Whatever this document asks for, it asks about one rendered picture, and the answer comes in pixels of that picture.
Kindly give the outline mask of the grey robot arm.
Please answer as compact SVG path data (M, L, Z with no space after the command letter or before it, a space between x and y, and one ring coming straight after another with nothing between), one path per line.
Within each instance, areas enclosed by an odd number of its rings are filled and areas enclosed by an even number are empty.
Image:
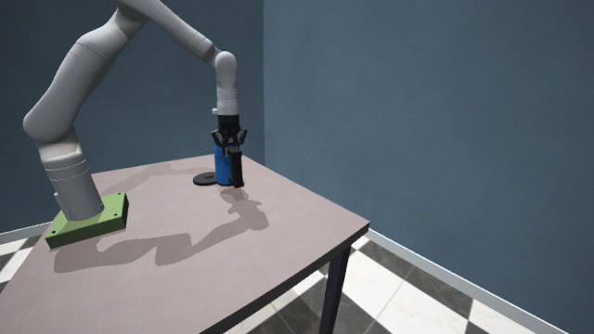
M126 45L150 19L216 71L217 109L213 114L239 115L238 67L231 53L221 52L160 0L114 1L117 9L110 20L76 41L52 84L23 120L23 129L36 141L41 162L56 190L54 197L68 222L92 218L105 209L84 159L74 121Z

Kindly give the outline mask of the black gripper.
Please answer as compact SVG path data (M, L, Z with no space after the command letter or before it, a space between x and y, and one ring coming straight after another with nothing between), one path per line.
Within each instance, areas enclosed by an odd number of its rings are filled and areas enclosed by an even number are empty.
M230 124L235 123L235 124ZM238 133L241 133L238 140ZM218 133L222 135L222 144L218 139ZM211 131L211 135L216 145L223 149L223 155L227 158L227 139L232 138L234 142L234 148L239 149L239 145L244 143L247 134L246 129L242 129L239 126L239 115L218 115L218 128L215 131Z

